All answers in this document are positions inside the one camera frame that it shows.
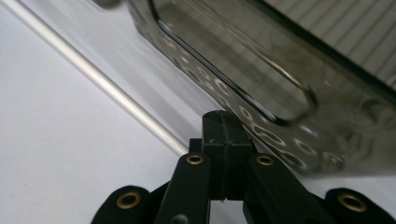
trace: screw hole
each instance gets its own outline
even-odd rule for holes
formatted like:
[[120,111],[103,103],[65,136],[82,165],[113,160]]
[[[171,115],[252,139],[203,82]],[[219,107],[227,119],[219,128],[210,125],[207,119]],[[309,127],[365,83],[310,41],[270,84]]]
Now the screw hole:
[[137,206],[140,201],[142,200],[142,197],[137,191],[131,191],[122,194],[118,199],[117,199],[117,206],[120,209],[130,209],[135,206]]
[[256,159],[256,161],[261,165],[272,165],[274,164],[274,160],[267,156],[260,156]]
[[204,162],[204,158],[202,156],[192,155],[187,158],[187,162],[192,165],[198,165]]
[[338,202],[345,208],[352,210],[354,212],[365,212],[367,210],[366,204],[359,198],[350,194],[340,194],[338,195]]
[[183,214],[178,214],[172,217],[171,224],[189,224],[189,219]]

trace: circular hole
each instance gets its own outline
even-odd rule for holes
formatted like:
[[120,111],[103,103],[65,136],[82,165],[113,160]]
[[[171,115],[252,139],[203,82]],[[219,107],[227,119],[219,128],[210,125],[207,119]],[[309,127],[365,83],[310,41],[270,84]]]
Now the circular hole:
[[202,156],[192,155],[187,158],[187,162],[192,165],[197,165],[204,162],[204,158]]
[[316,156],[318,153],[306,143],[294,138],[294,142],[296,143],[297,147],[306,155]]
[[178,214],[172,217],[171,224],[189,224],[189,219],[183,214]]
[[227,86],[219,79],[216,79],[215,82],[216,82],[216,85],[218,85],[219,89],[222,92],[224,92],[224,94],[228,95]]
[[210,83],[206,82],[205,85],[207,86],[208,89],[214,91],[215,89],[210,85]]
[[141,199],[142,198],[137,191],[124,193],[117,199],[117,206],[120,209],[133,208],[140,203]]
[[218,97],[219,97],[219,100],[220,100],[220,104],[222,106],[230,107],[230,104],[228,103],[228,101],[222,95],[218,95]]
[[201,73],[201,75],[203,77],[205,77],[206,79],[210,80],[210,76],[207,74],[206,71],[204,71],[204,69],[202,69],[201,67],[198,67],[198,66],[197,66],[197,69],[198,69],[198,71]]
[[281,156],[289,165],[297,166],[301,170],[306,169],[306,164],[297,157],[295,157],[293,154],[289,152],[282,152]]
[[239,106],[239,110],[242,112],[242,114],[247,118],[248,120],[253,120],[253,117],[251,117],[251,114],[241,105]]
[[198,78],[198,76],[197,75],[195,75],[195,73],[193,73],[189,68],[184,68],[185,70],[186,70],[186,72],[187,72],[187,75],[189,75],[189,77],[192,79],[192,80],[194,80],[194,82],[196,82],[196,83],[202,83],[202,81],[201,81],[201,79],[200,78]]
[[252,129],[255,134],[258,136],[263,136],[266,137],[266,139],[270,139],[272,142],[277,143],[278,145],[285,146],[286,143],[280,139],[278,136],[274,135],[273,133],[269,132],[268,130],[265,130],[264,128],[260,127],[259,125],[253,123],[252,124]]
[[337,199],[345,208],[354,212],[362,213],[367,210],[366,204],[351,194],[340,194]]
[[256,159],[256,161],[261,165],[272,165],[274,164],[274,160],[267,156],[260,156]]

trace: white surface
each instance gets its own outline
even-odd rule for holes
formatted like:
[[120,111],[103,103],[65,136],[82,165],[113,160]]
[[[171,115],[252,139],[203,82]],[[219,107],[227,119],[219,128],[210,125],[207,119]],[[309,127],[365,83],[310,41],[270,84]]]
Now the white surface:
[[[134,29],[125,5],[24,1],[182,142],[219,108]],[[177,156],[0,5],[0,222],[89,223],[113,190],[169,180]],[[395,176],[302,179],[358,190],[396,217]],[[211,223],[244,223],[215,203]]]
[[[174,152],[3,7],[0,16],[1,223],[90,223],[115,189],[171,178]],[[243,223],[240,205],[215,203],[212,223]]]
[[123,91],[97,66],[91,63],[90,60],[51,29],[44,21],[40,20],[40,18],[23,3],[10,0],[5,1],[5,6],[31,28],[31,30],[35,31],[39,37],[52,46],[53,49],[56,49],[57,52],[73,64],[88,79],[95,83],[103,92],[107,93],[115,102],[121,105],[125,111],[139,120],[143,126],[174,150],[177,155],[183,155],[188,151],[186,144],[180,142],[180,140],[158,122],[158,120],[152,117],[145,108],[138,104],[134,98]]

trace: brass grommet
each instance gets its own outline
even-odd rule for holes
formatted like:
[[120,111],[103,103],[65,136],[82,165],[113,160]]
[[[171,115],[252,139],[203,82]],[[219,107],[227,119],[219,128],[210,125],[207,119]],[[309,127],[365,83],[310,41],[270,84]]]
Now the brass grommet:
[[351,194],[347,194],[347,193],[340,194],[338,195],[337,199],[338,202],[342,204],[345,208],[352,210],[354,212],[362,213],[367,210],[366,204],[362,202],[359,198]]
[[[129,202],[125,202],[125,199],[127,199],[128,197],[131,197],[132,199]],[[139,192],[130,191],[130,192],[122,194],[117,199],[117,206],[120,209],[130,209],[130,208],[137,206],[141,200],[142,200],[142,197],[140,196]]]
[[261,165],[272,165],[274,164],[274,160],[271,157],[260,156],[256,159],[256,161]]
[[187,162],[192,165],[198,165],[204,162],[204,157],[198,155],[192,155],[187,158]]

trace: transparent plastic container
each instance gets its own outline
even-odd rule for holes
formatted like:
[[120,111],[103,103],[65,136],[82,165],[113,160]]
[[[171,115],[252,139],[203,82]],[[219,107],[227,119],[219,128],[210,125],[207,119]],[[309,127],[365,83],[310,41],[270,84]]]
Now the transparent plastic container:
[[303,175],[393,174],[396,93],[262,1],[129,1],[154,47]]

